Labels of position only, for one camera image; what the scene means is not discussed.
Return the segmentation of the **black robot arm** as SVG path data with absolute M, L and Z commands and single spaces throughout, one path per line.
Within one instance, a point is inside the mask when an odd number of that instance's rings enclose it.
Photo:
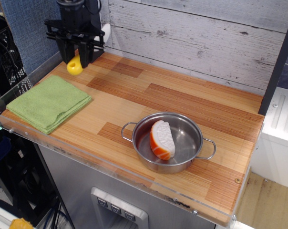
M 62 60 L 67 64 L 78 49 L 82 68 L 96 60 L 106 43 L 97 0 L 58 0 L 61 19 L 45 20 L 47 38 L 55 40 Z

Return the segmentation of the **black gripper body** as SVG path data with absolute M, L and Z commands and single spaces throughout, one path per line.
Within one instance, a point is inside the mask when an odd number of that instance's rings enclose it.
M 56 36 L 72 36 L 74 46 L 80 42 L 92 42 L 93 29 L 90 27 L 90 14 L 85 4 L 60 4 L 60 19 L 46 19 L 44 24 L 47 26 L 47 38 L 55 40 Z M 104 44 L 102 31 L 100 42 Z

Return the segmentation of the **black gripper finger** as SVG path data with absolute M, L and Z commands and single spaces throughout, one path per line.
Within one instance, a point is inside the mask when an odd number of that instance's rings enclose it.
M 94 45 L 92 42 L 80 42 L 78 45 L 78 50 L 82 68 L 86 68 L 88 64 L 93 63 L 95 56 Z
M 72 36 L 56 36 L 56 42 L 62 57 L 62 60 L 68 64 L 68 62 L 75 56 L 74 43 Z

